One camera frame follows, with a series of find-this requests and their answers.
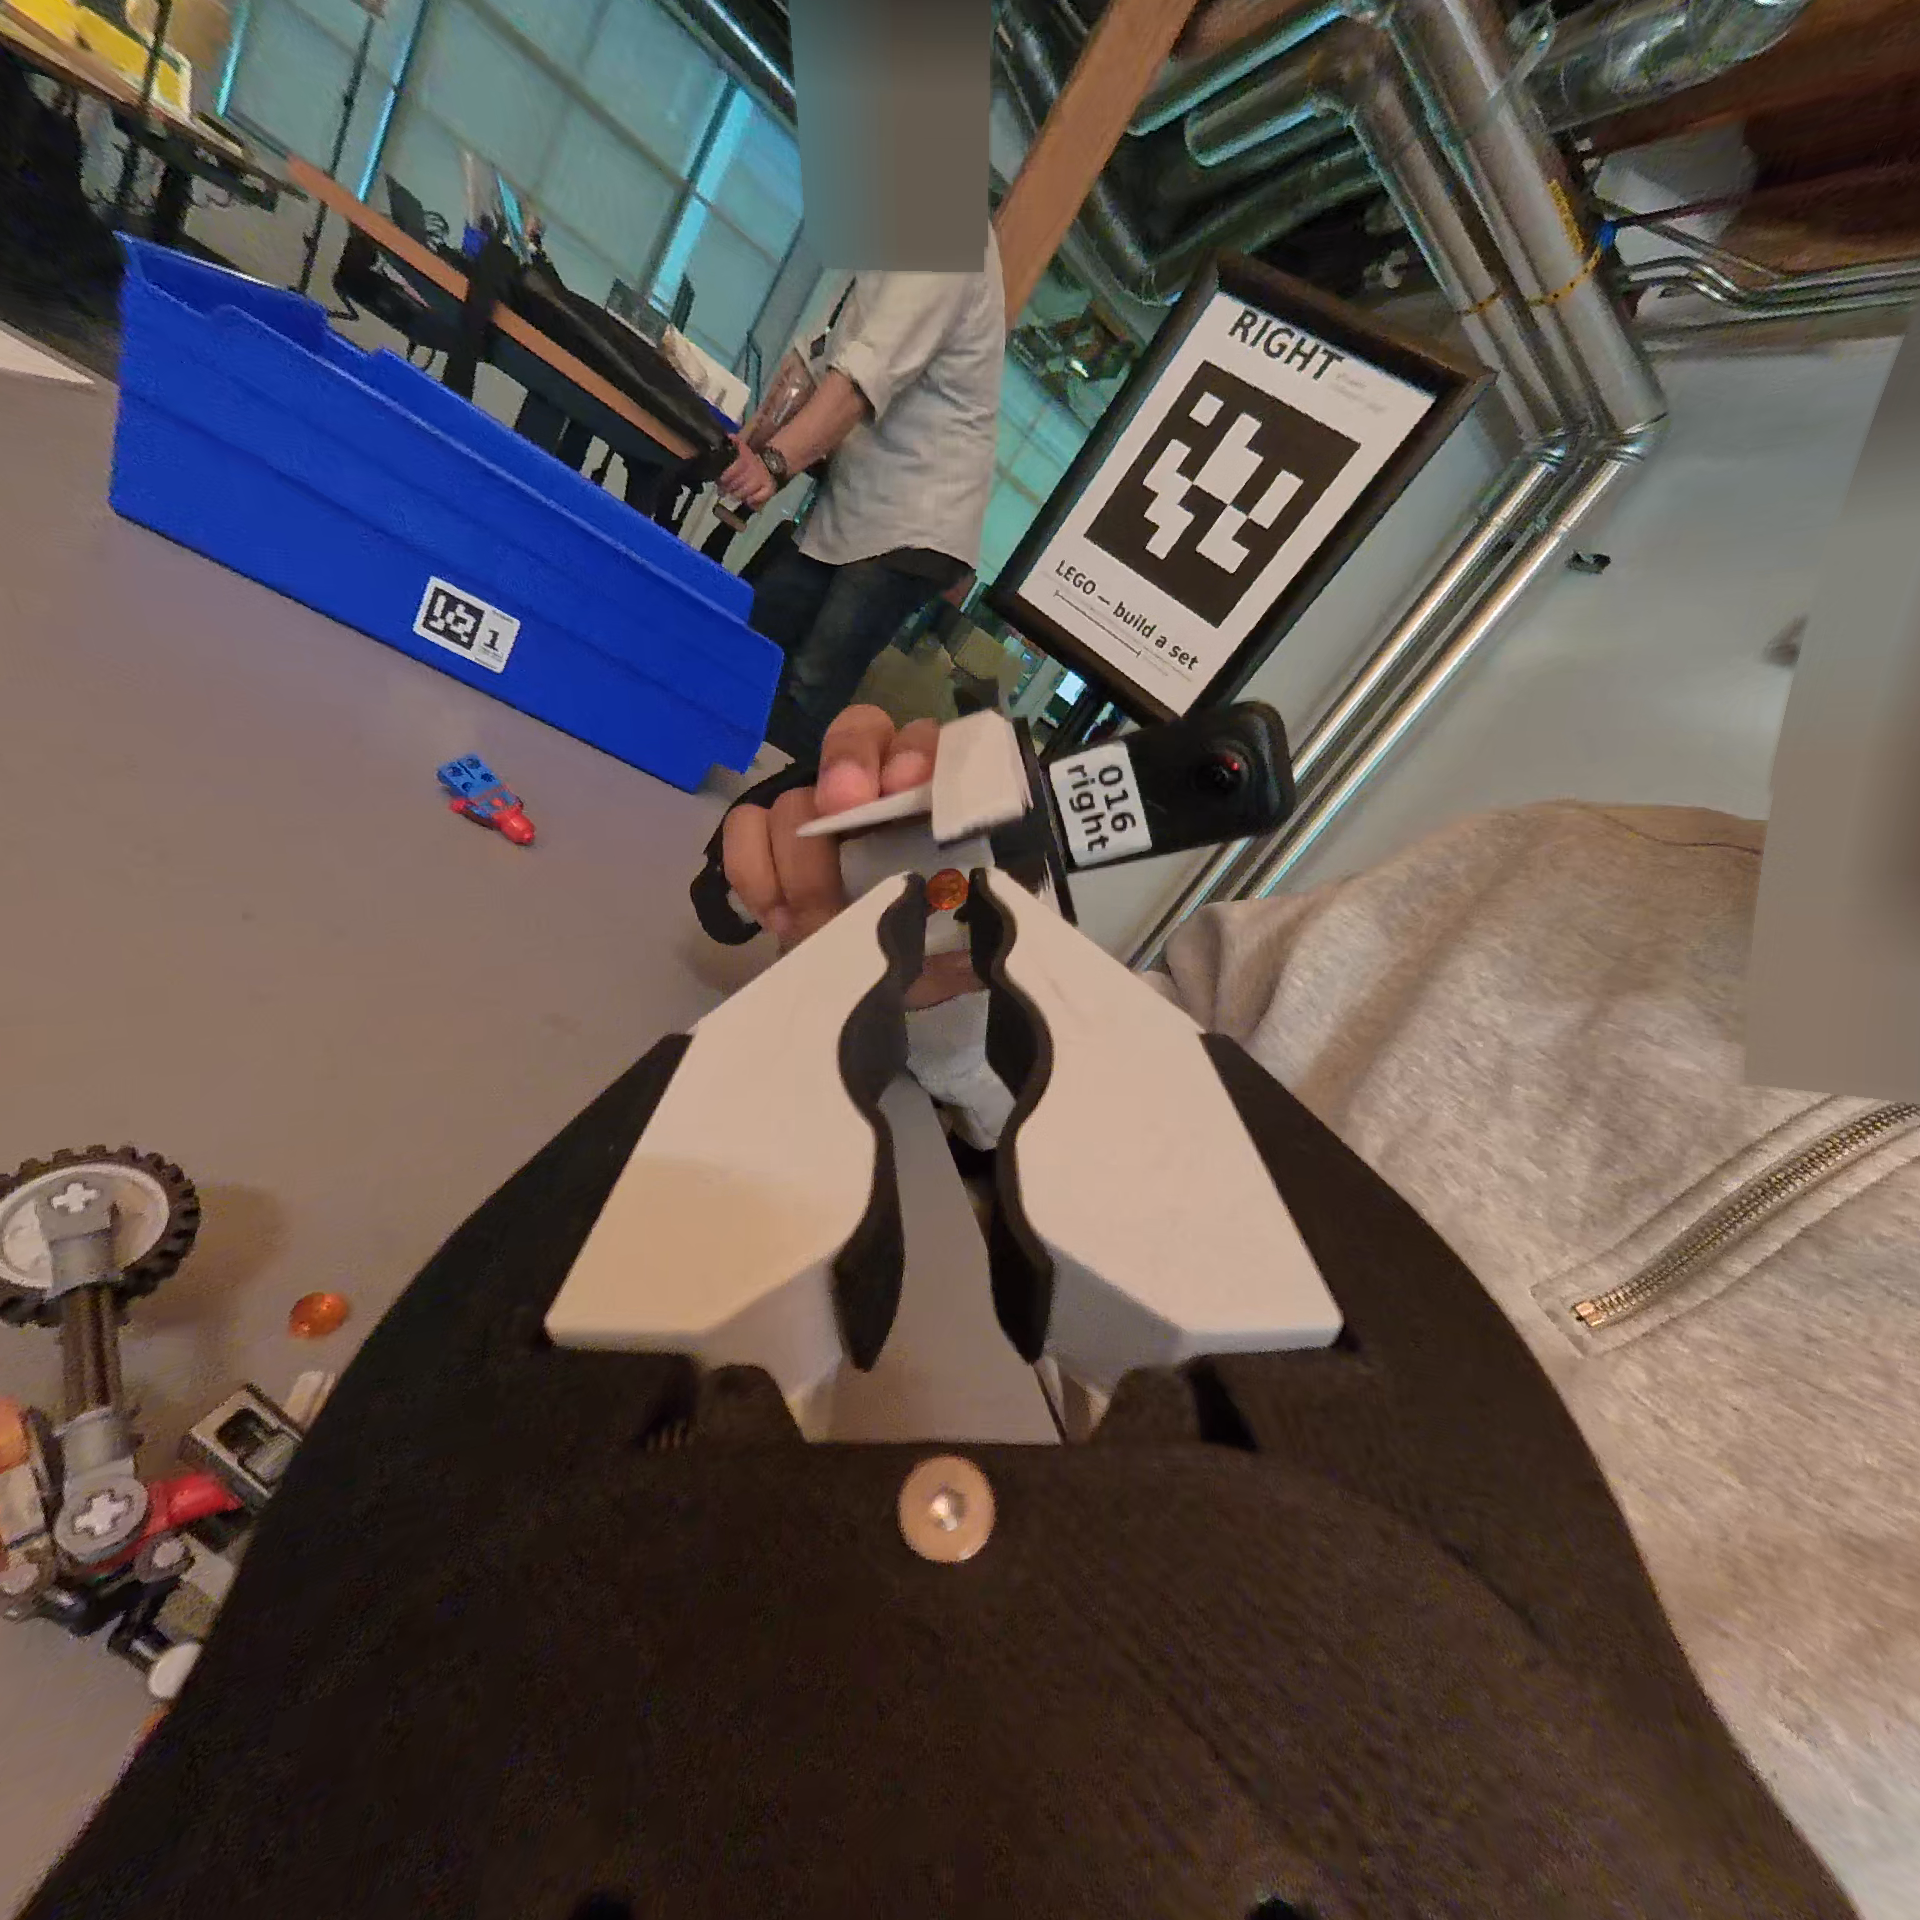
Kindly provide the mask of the silver metal rails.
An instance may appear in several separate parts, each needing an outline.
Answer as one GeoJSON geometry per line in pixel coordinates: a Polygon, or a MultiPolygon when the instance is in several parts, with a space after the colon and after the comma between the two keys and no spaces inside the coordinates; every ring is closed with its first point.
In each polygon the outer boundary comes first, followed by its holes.
{"type": "Polygon", "coordinates": [[[1477,499],[1376,650],[1294,752],[1296,807],[1286,824],[1245,836],[1189,877],[1127,962],[1151,970],[1201,908],[1269,899],[1314,853],[1369,781],[1414,741],[1491,638],[1573,557],[1577,538],[1611,507],[1665,442],[1670,402],[1623,420],[1579,426],[1528,443],[1477,499]]]}

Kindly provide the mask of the wooden post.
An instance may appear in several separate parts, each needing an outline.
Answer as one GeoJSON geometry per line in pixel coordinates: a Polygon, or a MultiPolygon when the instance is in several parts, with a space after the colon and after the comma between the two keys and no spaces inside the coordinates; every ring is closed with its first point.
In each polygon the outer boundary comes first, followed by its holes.
{"type": "Polygon", "coordinates": [[[1135,111],[1166,68],[1193,6],[1110,2],[1089,30],[992,215],[1006,331],[1021,324],[1135,111]]]}

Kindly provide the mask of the framed tag sign on stand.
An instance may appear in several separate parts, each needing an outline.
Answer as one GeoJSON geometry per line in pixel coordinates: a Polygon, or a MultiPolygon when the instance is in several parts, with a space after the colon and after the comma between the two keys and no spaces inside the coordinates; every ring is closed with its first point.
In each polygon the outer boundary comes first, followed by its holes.
{"type": "Polygon", "coordinates": [[[1224,256],[983,606],[1131,730],[1258,704],[1241,692],[1261,662],[1493,381],[1466,352],[1224,256]]]}

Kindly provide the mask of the wooden background desk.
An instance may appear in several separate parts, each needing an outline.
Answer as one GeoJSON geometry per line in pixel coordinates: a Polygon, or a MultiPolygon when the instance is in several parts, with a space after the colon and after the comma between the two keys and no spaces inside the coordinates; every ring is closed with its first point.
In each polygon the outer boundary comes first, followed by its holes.
{"type": "Polygon", "coordinates": [[[399,223],[306,160],[291,160],[291,181],[346,223],[333,275],[344,308],[383,320],[409,352],[437,355],[442,383],[465,399],[477,398],[482,371],[499,373],[519,391],[513,427],[597,483],[608,475],[608,463],[593,462],[601,448],[622,463],[622,493],[645,519],[680,528],[694,493],[734,462],[736,451],[699,453],[507,307],[522,266],[551,268],[544,253],[522,258],[501,232],[486,230],[481,253],[466,256],[435,240],[423,212],[399,223]]]}

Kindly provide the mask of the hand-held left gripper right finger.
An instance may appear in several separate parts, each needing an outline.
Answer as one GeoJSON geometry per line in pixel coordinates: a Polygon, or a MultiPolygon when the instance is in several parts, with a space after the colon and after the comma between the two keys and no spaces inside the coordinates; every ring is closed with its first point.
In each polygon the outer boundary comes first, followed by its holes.
{"type": "Polygon", "coordinates": [[[1333,1349],[1342,1309],[1234,1099],[1234,1046],[1002,870],[971,876],[968,934],[992,1303],[1059,1434],[1090,1436],[1137,1371],[1333,1349]]]}

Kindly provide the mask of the yellow box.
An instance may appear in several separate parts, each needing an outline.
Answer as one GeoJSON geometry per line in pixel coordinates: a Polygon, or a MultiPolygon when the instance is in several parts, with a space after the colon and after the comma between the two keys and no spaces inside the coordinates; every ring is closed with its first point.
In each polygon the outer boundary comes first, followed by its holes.
{"type": "Polygon", "coordinates": [[[117,106],[185,122],[194,110],[194,68],[173,45],[159,4],[5,2],[5,42],[34,51],[57,75],[117,106]]]}

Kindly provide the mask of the blue plastic bin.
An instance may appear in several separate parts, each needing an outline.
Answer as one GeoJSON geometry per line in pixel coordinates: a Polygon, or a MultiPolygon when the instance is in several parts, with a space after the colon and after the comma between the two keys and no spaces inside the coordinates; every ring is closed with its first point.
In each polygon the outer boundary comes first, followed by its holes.
{"type": "Polygon", "coordinates": [[[122,519],[678,788],[753,765],[749,582],[317,301],[120,250],[122,519]]]}

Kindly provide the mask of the red blue lego minifigure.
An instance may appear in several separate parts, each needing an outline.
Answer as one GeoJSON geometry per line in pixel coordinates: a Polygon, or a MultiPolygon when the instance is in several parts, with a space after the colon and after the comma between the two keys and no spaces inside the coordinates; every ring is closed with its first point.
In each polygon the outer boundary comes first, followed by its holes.
{"type": "Polygon", "coordinates": [[[491,765],[470,752],[437,765],[437,781],[451,811],[490,828],[518,848],[537,842],[537,828],[525,811],[522,798],[506,786],[491,765]]]}

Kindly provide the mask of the person's right hand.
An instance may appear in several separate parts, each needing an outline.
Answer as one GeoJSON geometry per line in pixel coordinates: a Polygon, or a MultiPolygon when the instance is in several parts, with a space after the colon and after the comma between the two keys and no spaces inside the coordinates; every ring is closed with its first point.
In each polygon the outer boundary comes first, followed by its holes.
{"type": "Polygon", "coordinates": [[[815,821],[888,800],[931,780],[941,723],[898,726],[878,707],[842,711],[824,734],[819,772],[810,786],[770,804],[736,804],[723,821],[723,876],[745,918],[781,954],[825,928],[847,906],[842,844],[806,836],[815,821]]]}

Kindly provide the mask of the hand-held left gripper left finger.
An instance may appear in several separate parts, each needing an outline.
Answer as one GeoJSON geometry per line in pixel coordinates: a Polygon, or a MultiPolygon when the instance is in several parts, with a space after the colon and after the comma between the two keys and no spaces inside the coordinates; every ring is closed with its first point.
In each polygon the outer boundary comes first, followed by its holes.
{"type": "Polygon", "coordinates": [[[750,1366],[799,1427],[871,1371],[905,1275],[896,1141],[925,879],[878,882],[697,1022],[544,1332],[584,1354],[750,1366]]]}

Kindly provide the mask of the silver ventilation duct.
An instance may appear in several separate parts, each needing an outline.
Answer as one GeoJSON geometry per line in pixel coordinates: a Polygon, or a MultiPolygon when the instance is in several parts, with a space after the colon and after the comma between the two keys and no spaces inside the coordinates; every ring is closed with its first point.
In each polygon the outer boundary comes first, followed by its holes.
{"type": "MultiPolygon", "coordinates": [[[[1703,87],[1771,53],[1806,4],[1593,4],[1523,31],[1523,55],[1491,84],[1481,123],[1528,96],[1551,133],[1703,87]]],[[[1189,63],[1127,127],[1183,126],[1184,156],[1159,181],[1159,206],[1189,223],[1151,253],[1123,192],[1097,178],[1063,240],[1069,275],[1135,328],[1162,312],[1209,260],[1251,256],[1310,222],[1389,199],[1457,327],[1496,373],[1521,445],[1557,463],[1566,415],[1590,418],[1586,373],[1560,386],[1537,320],[1560,294],[1523,294],[1486,215],[1454,183],[1451,139],[1385,35],[1385,4],[1309,4],[1251,42],[1189,63]]]]}

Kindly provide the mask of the person's right forearm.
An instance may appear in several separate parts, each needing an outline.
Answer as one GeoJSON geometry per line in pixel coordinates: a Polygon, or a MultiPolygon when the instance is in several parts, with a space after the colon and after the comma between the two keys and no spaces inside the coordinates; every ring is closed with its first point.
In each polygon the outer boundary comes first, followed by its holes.
{"type": "Polygon", "coordinates": [[[990,1062],[990,988],[966,946],[936,951],[904,1002],[905,1069],[945,1117],[947,1132],[992,1151],[1016,1095],[990,1062]]]}

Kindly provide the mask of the lego motorcycle model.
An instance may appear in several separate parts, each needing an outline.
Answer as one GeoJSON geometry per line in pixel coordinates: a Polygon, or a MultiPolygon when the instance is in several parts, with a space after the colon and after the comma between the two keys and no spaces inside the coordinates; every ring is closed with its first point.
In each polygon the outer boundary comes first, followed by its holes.
{"type": "Polygon", "coordinates": [[[201,1659],[337,1383],[310,1371],[285,1398],[243,1383],[187,1427],[173,1472],[142,1466],[122,1332],[199,1234],[197,1186],[131,1143],[63,1148],[5,1172],[5,1325],[50,1331],[63,1363],[53,1411],[5,1398],[5,1618],[103,1639],[159,1711],[201,1659]]]}

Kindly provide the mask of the black bag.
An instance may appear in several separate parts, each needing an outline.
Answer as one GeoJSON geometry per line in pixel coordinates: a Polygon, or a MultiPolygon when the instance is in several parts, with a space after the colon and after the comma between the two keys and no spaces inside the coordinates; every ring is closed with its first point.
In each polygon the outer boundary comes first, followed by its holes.
{"type": "Polygon", "coordinates": [[[729,456],[736,451],[734,429],[654,343],[601,304],[574,294],[550,266],[522,266],[507,307],[699,453],[729,456]]]}

